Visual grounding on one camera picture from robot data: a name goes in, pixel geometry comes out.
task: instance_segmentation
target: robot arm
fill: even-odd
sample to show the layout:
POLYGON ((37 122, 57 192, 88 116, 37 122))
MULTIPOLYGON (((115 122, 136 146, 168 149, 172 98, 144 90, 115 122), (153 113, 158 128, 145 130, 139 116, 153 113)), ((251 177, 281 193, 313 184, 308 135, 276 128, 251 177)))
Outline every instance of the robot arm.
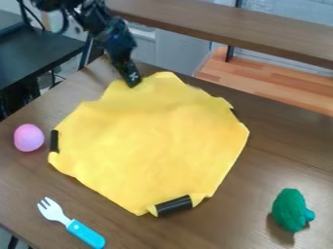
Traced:
POLYGON ((112 64, 119 71, 129 87, 141 82, 141 77, 130 59, 136 43, 125 21, 113 16, 105 7, 103 0, 31 0, 39 10, 51 12, 59 10, 63 15, 63 27, 68 26, 67 14, 73 16, 93 38, 105 48, 112 64), (75 8, 81 5, 81 12, 75 8))

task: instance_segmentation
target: white fork head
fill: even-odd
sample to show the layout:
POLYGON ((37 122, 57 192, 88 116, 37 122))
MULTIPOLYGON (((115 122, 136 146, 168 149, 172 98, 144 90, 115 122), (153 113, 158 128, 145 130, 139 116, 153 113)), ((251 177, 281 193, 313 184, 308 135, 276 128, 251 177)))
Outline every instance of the white fork head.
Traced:
POLYGON ((58 221, 68 226, 71 222, 62 212, 62 208, 54 200, 44 197, 37 207, 42 215, 50 221, 58 221))

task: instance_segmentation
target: wooden table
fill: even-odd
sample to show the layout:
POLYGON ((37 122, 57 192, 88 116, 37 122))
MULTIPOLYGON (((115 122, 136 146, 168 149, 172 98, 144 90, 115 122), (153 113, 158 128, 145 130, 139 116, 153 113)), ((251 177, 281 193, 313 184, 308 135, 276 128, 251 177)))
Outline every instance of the wooden table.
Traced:
POLYGON ((204 0, 106 0, 140 24, 333 69, 333 27, 204 0))
MULTIPOLYGON (((143 74, 161 70, 138 64, 143 74)), ((83 100, 95 100, 115 78, 100 58, 0 124, 0 223, 35 248, 86 248, 63 225, 37 211, 43 196, 104 234, 113 249, 268 249, 333 246, 333 119, 265 98, 181 76, 184 82, 229 100, 251 135, 216 195, 167 218, 136 217, 62 175, 47 163, 48 146, 21 153, 13 131, 24 123, 47 134, 83 100), (281 189, 304 193, 316 220, 292 236, 269 216, 281 189)))

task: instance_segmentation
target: green broccoli toy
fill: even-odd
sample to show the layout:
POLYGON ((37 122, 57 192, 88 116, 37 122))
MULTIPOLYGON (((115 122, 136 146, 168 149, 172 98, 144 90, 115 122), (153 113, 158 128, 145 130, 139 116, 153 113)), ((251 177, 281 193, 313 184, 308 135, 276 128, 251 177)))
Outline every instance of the green broccoli toy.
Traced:
POLYGON ((272 215, 286 231, 300 231, 315 219, 313 211, 307 209, 302 194, 295 189, 284 189, 273 203, 272 215))

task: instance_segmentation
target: blue fork handle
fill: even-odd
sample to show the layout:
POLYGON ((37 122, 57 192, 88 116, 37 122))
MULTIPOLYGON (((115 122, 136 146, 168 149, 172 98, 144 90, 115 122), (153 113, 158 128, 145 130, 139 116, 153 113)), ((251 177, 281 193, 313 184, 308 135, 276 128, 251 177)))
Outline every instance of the blue fork handle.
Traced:
POLYGON ((102 249, 105 246, 105 238, 102 235, 77 220, 72 220, 67 230, 94 249, 102 249))

